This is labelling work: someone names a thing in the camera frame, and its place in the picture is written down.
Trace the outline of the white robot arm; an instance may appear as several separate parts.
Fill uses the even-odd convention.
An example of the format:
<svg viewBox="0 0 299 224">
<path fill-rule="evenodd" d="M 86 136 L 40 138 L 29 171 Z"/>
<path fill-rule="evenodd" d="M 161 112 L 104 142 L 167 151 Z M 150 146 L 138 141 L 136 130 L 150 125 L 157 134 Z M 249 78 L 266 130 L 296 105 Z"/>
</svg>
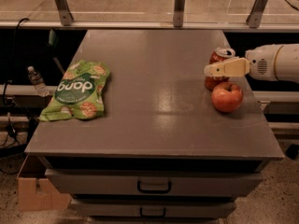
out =
<svg viewBox="0 0 299 224">
<path fill-rule="evenodd" d="M 264 45 L 234 57 L 206 65 L 207 77 L 243 77 L 257 80 L 299 82 L 299 44 Z"/>
</svg>

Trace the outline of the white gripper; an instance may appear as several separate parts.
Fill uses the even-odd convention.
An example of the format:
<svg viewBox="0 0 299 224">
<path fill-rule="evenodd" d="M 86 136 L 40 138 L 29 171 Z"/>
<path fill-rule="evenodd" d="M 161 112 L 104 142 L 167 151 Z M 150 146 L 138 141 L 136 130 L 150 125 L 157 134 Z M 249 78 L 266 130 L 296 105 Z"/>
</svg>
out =
<svg viewBox="0 0 299 224">
<path fill-rule="evenodd" d="M 243 77 L 249 74 L 258 80 L 278 81 L 275 64 L 281 48 L 282 45 L 264 45 L 249 49 L 245 58 L 234 57 L 206 65 L 204 74 L 207 77 Z"/>
</svg>

